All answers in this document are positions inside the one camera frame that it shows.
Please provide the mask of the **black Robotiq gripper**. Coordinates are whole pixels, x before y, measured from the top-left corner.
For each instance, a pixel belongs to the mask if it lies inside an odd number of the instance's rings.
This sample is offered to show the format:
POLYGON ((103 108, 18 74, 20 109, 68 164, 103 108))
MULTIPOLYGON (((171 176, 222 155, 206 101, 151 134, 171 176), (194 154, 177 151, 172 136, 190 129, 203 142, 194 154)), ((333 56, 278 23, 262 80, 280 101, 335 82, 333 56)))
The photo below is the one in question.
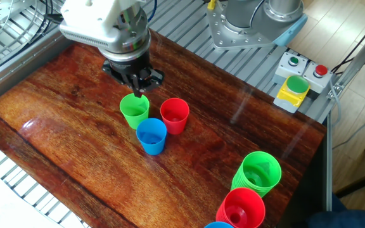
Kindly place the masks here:
POLYGON ((149 52, 126 62, 106 59, 102 70, 119 84, 131 88, 137 98, 140 98, 144 92, 160 87, 165 76, 162 71, 152 67, 149 52))

